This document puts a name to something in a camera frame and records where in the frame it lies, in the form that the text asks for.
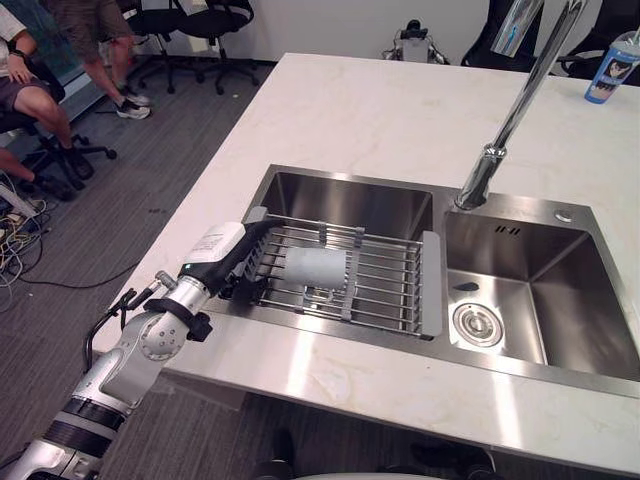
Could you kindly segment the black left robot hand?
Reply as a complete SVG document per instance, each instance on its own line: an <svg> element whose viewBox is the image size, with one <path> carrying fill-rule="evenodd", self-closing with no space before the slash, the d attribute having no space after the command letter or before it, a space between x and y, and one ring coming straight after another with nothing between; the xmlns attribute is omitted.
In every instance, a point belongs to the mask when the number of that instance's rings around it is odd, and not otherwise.
<svg viewBox="0 0 640 480"><path fill-rule="evenodd" d="M178 278L189 277L200 282L214 297L257 243L271 229L283 224L282 220L267 219L247 224L230 221L214 225L186 255Z"/></svg>

